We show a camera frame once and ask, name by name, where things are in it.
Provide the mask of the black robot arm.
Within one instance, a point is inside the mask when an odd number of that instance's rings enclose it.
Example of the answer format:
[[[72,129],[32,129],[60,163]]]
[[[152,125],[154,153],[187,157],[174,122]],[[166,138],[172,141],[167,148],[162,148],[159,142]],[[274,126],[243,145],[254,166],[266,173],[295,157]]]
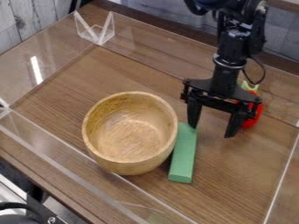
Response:
[[[211,14],[218,21],[219,48],[213,55],[215,69],[209,79],[183,81],[188,124],[198,126],[202,108],[230,113],[225,137],[234,137],[246,121],[258,118],[262,99],[238,84],[249,60],[263,51],[267,0],[183,0],[192,14]]]

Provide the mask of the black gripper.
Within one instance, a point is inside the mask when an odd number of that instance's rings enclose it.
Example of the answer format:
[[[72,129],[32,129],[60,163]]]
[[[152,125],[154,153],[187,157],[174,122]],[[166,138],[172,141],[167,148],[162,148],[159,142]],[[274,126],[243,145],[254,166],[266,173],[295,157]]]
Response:
[[[243,85],[237,85],[229,94],[218,94],[211,89],[211,80],[183,80],[182,99],[187,103],[188,124],[196,128],[202,115],[202,107],[210,107],[231,113],[225,137],[234,137],[247,119],[258,119],[262,114],[262,99],[258,93]]]

